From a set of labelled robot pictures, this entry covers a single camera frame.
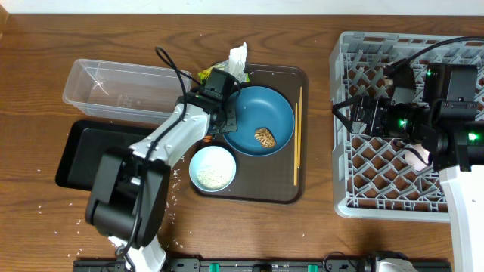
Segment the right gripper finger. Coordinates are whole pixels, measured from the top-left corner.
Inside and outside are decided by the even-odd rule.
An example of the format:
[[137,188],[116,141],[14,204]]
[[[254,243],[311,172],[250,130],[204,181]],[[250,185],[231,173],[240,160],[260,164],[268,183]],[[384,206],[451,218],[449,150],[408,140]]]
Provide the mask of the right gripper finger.
[[348,132],[352,132],[352,120],[346,118],[336,107],[332,109],[334,116],[343,124]]
[[341,108],[345,108],[345,107],[349,107],[349,106],[352,106],[354,104],[357,104],[361,99],[362,99],[361,95],[356,95],[356,96],[351,97],[351,98],[349,98],[349,99],[347,99],[343,102],[340,102],[338,104],[334,104],[332,111],[335,112],[335,111],[338,111]]

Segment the dark blue bowl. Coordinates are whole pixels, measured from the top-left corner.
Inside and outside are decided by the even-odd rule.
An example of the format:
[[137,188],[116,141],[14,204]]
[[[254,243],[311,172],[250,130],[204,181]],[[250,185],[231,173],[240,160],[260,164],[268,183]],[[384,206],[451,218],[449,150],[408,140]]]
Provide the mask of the dark blue bowl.
[[[237,131],[224,135],[225,141],[236,151],[248,156],[270,156],[282,150],[293,137],[295,113],[288,99],[278,91],[250,86],[233,93]],[[265,128],[275,139],[273,147],[263,147],[256,132]]]

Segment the brown mushroom food scrap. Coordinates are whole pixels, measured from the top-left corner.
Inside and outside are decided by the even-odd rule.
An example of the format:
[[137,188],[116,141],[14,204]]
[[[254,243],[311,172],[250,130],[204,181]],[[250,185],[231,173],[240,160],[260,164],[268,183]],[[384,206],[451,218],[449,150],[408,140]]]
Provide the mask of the brown mushroom food scrap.
[[263,148],[273,148],[277,144],[275,137],[267,128],[257,129],[254,138],[257,139]]

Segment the pink cup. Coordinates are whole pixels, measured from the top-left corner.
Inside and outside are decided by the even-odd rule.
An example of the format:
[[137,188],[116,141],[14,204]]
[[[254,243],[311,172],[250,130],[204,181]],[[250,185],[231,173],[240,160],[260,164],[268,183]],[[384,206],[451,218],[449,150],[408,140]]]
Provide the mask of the pink cup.
[[430,152],[422,147],[421,144],[410,145],[404,148],[404,159],[416,171],[421,171],[432,165]]

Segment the white tissue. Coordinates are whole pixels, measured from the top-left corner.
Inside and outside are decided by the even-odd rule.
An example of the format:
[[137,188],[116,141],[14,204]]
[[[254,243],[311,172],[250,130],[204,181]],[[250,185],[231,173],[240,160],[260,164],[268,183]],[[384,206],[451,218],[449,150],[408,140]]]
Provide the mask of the white tissue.
[[244,42],[241,46],[232,48],[228,56],[228,72],[240,83],[247,81],[247,75],[244,72],[247,61],[247,53],[247,43]]

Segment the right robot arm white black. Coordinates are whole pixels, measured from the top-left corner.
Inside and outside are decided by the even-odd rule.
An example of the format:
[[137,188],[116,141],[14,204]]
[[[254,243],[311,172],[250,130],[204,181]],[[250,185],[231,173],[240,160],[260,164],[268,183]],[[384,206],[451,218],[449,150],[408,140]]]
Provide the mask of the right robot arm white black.
[[474,65],[430,63],[422,106],[356,95],[334,104],[352,132],[419,144],[430,154],[447,199],[456,271],[483,269],[483,123],[474,101]]

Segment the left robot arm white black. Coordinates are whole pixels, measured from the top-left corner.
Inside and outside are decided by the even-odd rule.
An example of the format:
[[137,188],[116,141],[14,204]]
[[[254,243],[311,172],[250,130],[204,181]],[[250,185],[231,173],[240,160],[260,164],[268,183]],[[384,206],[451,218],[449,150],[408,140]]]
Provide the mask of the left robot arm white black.
[[86,221],[116,246],[130,271],[160,271],[166,261],[157,231],[163,221],[172,167],[209,134],[236,131],[235,96],[182,95],[172,115],[129,147],[101,157],[85,212]]

